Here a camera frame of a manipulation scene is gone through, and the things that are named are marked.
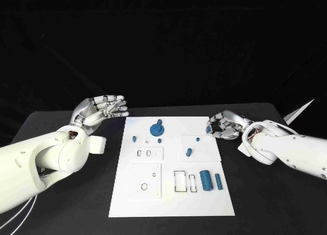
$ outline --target black tablecloth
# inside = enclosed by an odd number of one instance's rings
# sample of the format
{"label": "black tablecloth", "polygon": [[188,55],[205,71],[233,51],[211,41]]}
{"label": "black tablecloth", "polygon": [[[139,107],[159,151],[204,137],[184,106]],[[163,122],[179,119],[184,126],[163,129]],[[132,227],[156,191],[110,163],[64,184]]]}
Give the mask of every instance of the black tablecloth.
{"label": "black tablecloth", "polygon": [[[130,109],[132,117],[214,116],[233,110],[251,120],[285,124],[269,103]],[[13,142],[68,125],[73,111],[35,112]],[[106,120],[94,135],[106,153],[38,197],[19,235],[327,234],[327,181],[289,168],[264,165],[238,150],[241,140],[217,140],[236,216],[109,218],[126,118]],[[22,206],[0,214],[0,225]],[[10,234],[26,211],[0,234]]]}

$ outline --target blue object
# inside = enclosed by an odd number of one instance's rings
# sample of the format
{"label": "blue object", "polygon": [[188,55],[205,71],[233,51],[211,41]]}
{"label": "blue object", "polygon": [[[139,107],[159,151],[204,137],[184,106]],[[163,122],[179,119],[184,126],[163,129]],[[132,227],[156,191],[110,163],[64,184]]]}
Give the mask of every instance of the blue object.
{"label": "blue object", "polygon": [[218,190],[223,190],[223,181],[221,181],[221,175],[215,174],[215,180],[217,180],[217,184],[218,184]]}
{"label": "blue object", "polygon": [[211,191],[214,189],[211,175],[208,170],[201,171],[201,182],[204,191]]}
{"label": "blue object", "polygon": [[165,126],[162,125],[163,121],[159,119],[159,123],[152,125],[150,132],[153,136],[161,136],[165,133]]}
{"label": "blue object", "polygon": [[186,156],[189,157],[191,155],[192,155],[192,149],[189,148],[189,149],[188,149]]}

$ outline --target white cable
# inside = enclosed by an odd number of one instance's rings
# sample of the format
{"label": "white cable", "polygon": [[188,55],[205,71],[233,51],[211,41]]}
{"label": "white cable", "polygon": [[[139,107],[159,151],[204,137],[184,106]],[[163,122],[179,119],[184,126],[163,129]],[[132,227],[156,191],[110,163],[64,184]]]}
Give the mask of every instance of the white cable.
{"label": "white cable", "polygon": [[29,213],[28,213],[28,215],[26,215],[26,217],[25,217],[23,222],[21,223],[21,225],[18,226],[16,230],[13,231],[13,233],[12,233],[10,235],[13,235],[13,234],[18,232],[21,226],[23,225],[23,223],[25,223],[25,221],[26,221],[26,219],[28,219],[28,216],[29,216],[29,214],[31,214],[31,212],[32,212],[32,208],[31,208],[31,210],[29,210]]}
{"label": "white cable", "polygon": [[28,204],[31,203],[34,197],[29,199],[28,203],[25,204],[23,208],[19,210],[19,212],[15,214],[15,216],[10,218],[10,220],[3,224],[3,226],[0,227],[0,229],[8,225],[8,223],[18,217],[18,215],[21,214],[21,212],[23,211],[23,209],[26,208]]}

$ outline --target robotic arm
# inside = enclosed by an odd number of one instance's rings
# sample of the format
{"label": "robotic arm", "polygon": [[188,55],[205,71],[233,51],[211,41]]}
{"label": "robotic arm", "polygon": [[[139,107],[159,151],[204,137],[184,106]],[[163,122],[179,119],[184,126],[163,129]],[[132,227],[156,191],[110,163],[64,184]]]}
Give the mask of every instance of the robotic arm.
{"label": "robotic arm", "polygon": [[[214,132],[220,120],[223,132]],[[266,120],[253,122],[227,110],[217,114],[207,127],[208,135],[233,140],[243,133],[240,151],[272,165],[280,159],[287,166],[327,180],[327,140],[299,135],[287,126]]]}
{"label": "robotic arm", "polygon": [[[106,138],[90,135],[106,119],[130,115],[126,104],[122,95],[85,99],[74,110],[68,126],[0,148],[0,213],[77,172],[90,153],[104,153]],[[41,174],[36,166],[47,169]]]}

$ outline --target robotic hand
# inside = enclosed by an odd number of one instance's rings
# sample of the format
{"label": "robotic hand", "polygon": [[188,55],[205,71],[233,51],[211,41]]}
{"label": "robotic hand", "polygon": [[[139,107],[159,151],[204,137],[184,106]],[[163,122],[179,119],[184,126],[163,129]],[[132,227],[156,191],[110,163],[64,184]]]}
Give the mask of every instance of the robotic hand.
{"label": "robotic hand", "polygon": [[[220,120],[223,132],[214,132]],[[227,110],[217,114],[207,126],[210,136],[233,140],[243,133],[240,151],[272,165],[280,159],[287,166],[327,180],[327,140],[299,135],[287,126],[266,120],[254,122]]]}
{"label": "robotic hand", "polygon": [[[74,110],[68,126],[0,148],[0,213],[77,172],[90,153],[104,153],[106,138],[90,135],[106,119],[130,115],[126,104],[122,95],[87,98]],[[41,174],[36,166],[45,169]]]}

